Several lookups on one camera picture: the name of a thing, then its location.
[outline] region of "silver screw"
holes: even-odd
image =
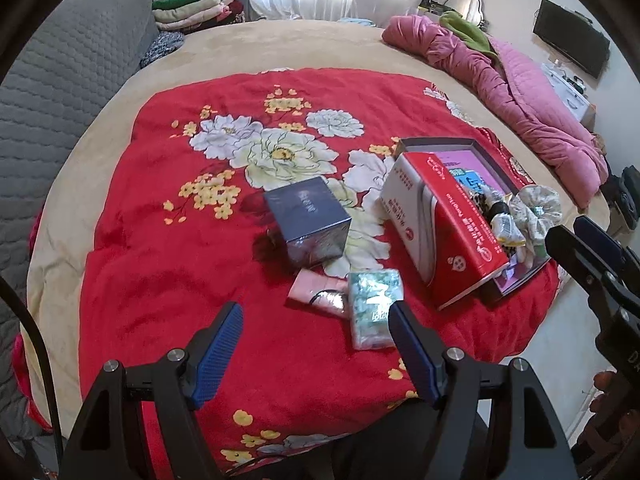
[[[102,365],[102,369],[105,372],[114,372],[118,369],[120,363],[116,361],[116,359],[109,359],[105,364]]]
[[[513,361],[511,361],[511,364],[519,372],[525,372],[526,370],[529,370],[529,363],[527,363],[521,357],[516,357]]]
[[[174,348],[173,350],[169,350],[166,358],[169,359],[169,361],[171,361],[172,363],[178,363],[184,359],[184,350],[182,348]]]
[[[460,348],[449,348],[447,350],[447,356],[454,361],[462,361],[462,358],[465,356],[465,353]]]

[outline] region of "television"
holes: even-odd
[[[610,41],[580,14],[542,0],[533,33],[594,78],[609,57]]]

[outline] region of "pink quilt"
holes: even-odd
[[[444,70],[476,92],[586,208],[607,179],[607,166],[592,135],[562,104],[536,63],[510,44],[489,38],[504,75],[487,56],[471,50],[450,30],[426,16],[395,16],[382,39]]]

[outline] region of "dark blue box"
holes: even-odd
[[[351,217],[321,177],[267,191],[264,198],[295,266],[342,256]]]

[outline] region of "flower center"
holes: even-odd
[[[276,148],[271,152],[271,158],[276,160],[293,160],[295,155],[289,148]]]

